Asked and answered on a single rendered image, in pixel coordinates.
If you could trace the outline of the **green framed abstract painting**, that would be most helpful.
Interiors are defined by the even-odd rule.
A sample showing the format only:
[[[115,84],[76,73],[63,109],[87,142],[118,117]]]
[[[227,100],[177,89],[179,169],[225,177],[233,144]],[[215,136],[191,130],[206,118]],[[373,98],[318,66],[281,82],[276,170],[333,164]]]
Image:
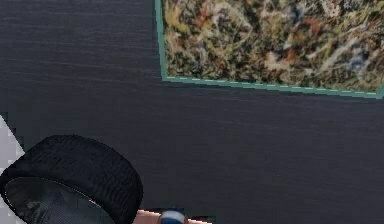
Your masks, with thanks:
[[[155,0],[169,82],[384,98],[384,0]]]

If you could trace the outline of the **blue and white ball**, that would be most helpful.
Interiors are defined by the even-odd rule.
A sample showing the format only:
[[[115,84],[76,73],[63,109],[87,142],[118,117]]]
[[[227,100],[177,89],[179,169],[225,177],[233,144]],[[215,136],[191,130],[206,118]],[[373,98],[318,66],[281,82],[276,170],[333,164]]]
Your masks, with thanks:
[[[183,210],[170,208],[161,213],[157,224],[189,224],[189,221]]]

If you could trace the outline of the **black tyre wheel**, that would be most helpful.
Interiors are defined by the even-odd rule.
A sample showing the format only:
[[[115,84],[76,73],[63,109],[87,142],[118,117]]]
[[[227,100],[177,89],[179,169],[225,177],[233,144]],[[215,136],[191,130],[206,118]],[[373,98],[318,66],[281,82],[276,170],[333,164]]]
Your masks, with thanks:
[[[3,171],[0,196],[26,224],[133,224],[143,185],[113,148],[53,135]]]

